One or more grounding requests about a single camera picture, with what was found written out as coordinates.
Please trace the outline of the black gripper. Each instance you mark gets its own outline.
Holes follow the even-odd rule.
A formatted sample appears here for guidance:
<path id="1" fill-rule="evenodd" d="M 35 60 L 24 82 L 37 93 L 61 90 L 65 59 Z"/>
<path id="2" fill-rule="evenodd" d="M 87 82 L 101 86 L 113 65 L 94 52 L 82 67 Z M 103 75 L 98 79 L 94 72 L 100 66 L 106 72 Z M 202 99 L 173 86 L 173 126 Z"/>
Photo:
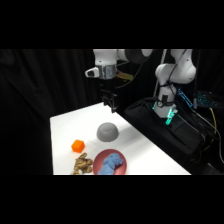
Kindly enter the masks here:
<path id="1" fill-rule="evenodd" d="M 109 106 L 108 99 L 111 99 L 113 96 L 116 95 L 116 87 L 115 87 L 115 80 L 114 79 L 101 79 L 100 80 L 100 89 L 101 89 L 101 96 L 103 100 L 104 106 Z M 111 104 L 111 112 L 115 113 L 118 107 L 117 97 L 112 99 Z"/>

